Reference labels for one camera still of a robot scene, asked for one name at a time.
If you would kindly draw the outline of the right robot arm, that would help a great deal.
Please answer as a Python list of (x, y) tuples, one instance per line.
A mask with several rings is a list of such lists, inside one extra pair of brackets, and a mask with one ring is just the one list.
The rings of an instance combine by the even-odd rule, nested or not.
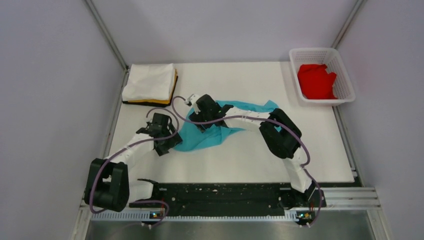
[(208, 94), (192, 94), (184, 103), (192, 107), (188, 118), (201, 132), (217, 126), (260, 133), (270, 152), (283, 161), (294, 202), (307, 206), (313, 200), (316, 185), (305, 169), (311, 155), (301, 140), (302, 132), (282, 109), (258, 112), (233, 104), (220, 105)]

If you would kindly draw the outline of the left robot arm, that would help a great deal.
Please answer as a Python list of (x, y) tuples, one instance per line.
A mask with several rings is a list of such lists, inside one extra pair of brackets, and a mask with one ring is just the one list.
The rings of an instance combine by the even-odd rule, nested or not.
[(155, 112), (133, 137), (117, 152), (94, 159), (89, 167), (84, 202), (93, 214), (105, 210), (121, 212), (129, 203), (144, 202), (154, 207), (160, 193), (149, 179), (130, 180), (130, 170), (149, 154), (168, 154), (183, 140), (178, 133), (179, 122), (174, 113)]

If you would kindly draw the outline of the teal t shirt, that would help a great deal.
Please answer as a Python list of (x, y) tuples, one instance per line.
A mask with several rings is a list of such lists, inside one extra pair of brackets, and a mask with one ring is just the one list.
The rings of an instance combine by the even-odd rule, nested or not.
[[(242, 102), (242, 101), (229, 101), (219, 100), (217, 102), (221, 106), (233, 105), (242, 110), (253, 112), (272, 112), (279, 106), (272, 100), (268, 100), (263, 105)], [(211, 148), (221, 145), (230, 135), (237, 132), (243, 132), (242, 128), (226, 128), (220, 126), (212, 126), (211, 128), (201, 132), (198, 125), (184, 122), (179, 130), (179, 135), (182, 138), (182, 143), (175, 146), (173, 149), (178, 152), (192, 152), (201, 149)]]

